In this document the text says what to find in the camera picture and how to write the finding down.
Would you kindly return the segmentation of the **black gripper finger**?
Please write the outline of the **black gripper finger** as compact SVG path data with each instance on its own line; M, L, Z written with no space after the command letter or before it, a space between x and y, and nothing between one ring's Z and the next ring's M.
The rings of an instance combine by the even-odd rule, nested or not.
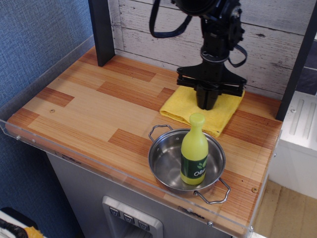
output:
M211 110L218 98L219 95L219 89L218 87L213 87L211 89L208 89L206 92L206 110Z
M206 108L206 90L200 85L195 86L197 105L200 109Z

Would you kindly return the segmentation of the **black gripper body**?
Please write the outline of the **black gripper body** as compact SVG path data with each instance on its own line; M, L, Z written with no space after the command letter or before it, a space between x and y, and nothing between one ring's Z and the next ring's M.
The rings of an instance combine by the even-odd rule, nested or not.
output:
M229 71L225 58L204 57L199 65L185 66L177 69L177 84L195 89L200 84L207 92L208 89L218 87L219 95L229 94L241 97L244 92L246 79Z

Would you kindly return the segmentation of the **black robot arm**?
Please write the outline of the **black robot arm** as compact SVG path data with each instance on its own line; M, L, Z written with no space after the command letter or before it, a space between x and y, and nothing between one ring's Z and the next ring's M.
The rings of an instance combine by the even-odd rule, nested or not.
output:
M242 96L247 80L229 71L226 61L234 49L247 55L239 46L243 40L241 26L241 4L237 0L176 0L174 4L189 17L201 20L203 46L200 55L202 63L180 67L178 85L192 87L196 91L197 105L211 110L219 95Z

